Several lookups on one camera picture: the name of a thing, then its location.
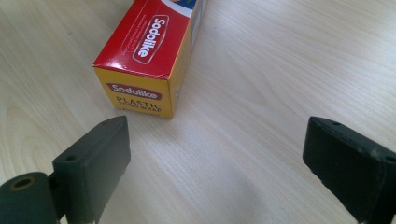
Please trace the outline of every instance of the box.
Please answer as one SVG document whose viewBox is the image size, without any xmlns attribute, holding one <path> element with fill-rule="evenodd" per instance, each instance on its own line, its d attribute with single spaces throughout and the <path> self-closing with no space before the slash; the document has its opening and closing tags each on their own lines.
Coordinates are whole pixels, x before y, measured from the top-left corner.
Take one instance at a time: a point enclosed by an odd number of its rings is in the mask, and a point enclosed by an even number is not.
<svg viewBox="0 0 396 224">
<path fill-rule="evenodd" d="M 206 0 L 134 0 L 93 63 L 116 108 L 172 118 Z"/>
</svg>

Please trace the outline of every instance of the cardboard box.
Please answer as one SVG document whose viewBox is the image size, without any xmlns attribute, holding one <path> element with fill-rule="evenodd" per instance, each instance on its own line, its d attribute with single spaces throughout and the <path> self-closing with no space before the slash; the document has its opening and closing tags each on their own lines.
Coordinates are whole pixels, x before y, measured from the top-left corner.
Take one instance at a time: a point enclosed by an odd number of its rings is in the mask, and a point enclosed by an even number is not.
<svg viewBox="0 0 396 224">
<path fill-rule="evenodd" d="M 172 118 L 206 0 L 134 0 L 93 63 L 116 108 Z"/>
</svg>

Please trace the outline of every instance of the wood grain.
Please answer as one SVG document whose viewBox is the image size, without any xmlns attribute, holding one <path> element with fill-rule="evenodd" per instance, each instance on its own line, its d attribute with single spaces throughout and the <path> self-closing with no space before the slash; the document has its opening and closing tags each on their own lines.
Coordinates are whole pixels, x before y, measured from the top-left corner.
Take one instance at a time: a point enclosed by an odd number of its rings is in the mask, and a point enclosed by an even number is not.
<svg viewBox="0 0 396 224">
<path fill-rule="evenodd" d="M 131 3 L 0 0 L 1 183 L 126 115 L 101 223 L 356 223 L 304 165 L 306 123 L 396 150 L 394 1 L 208 0 L 170 120 L 114 109 L 92 70 Z"/>
</svg>

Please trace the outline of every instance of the screw hole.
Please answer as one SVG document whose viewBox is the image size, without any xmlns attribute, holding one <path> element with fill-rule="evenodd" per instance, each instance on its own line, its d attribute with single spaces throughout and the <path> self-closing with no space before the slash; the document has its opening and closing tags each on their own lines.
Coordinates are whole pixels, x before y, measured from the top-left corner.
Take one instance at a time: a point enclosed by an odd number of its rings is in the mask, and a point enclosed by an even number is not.
<svg viewBox="0 0 396 224">
<path fill-rule="evenodd" d="M 35 183 L 35 178 L 32 176 L 28 176 L 23 179 L 19 179 L 19 180 L 15 181 L 11 185 L 11 190 L 17 191 L 17 190 L 26 189 L 26 188 L 29 188 L 29 186 L 33 185 L 34 183 Z"/>
<path fill-rule="evenodd" d="M 385 157 L 385 160 L 390 161 L 390 162 L 396 162 L 396 158 L 393 158 L 393 157 Z"/>
<path fill-rule="evenodd" d="M 76 157 L 75 156 L 68 156 L 68 157 L 66 157 L 66 160 L 67 161 L 75 161 Z"/>
</svg>

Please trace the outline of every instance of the red label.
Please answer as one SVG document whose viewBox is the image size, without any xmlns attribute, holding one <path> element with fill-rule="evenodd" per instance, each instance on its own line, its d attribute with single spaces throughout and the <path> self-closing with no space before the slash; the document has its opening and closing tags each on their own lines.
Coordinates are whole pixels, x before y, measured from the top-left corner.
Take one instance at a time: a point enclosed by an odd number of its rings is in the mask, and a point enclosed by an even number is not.
<svg viewBox="0 0 396 224">
<path fill-rule="evenodd" d="M 139 96 L 139 97 L 148 98 L 151 100 L 161 100 L 161 98 L 163 98 L 163 95 L 156 91 L 150 91 L 150 90 L 146 90 L 146 89 L 138 88 L 138 87 L 134 87 L 134 86 L 128 86 L 128 85 L 117 84 L 117 83 L 107 83 L 107 86 L 114 92 L 120 92 L 120 93 L 129 94 L 129 95 L 133 95 L 133 96 Z"/>
<path fill-rule="evenodd" d="M 134 59 L 140 63 L 147 64 L 154 57 L 161 43 L 165 39 L 169 16 L 155 15 L 146 28 L 139 45 L 134 51 Z"/>
</svg>

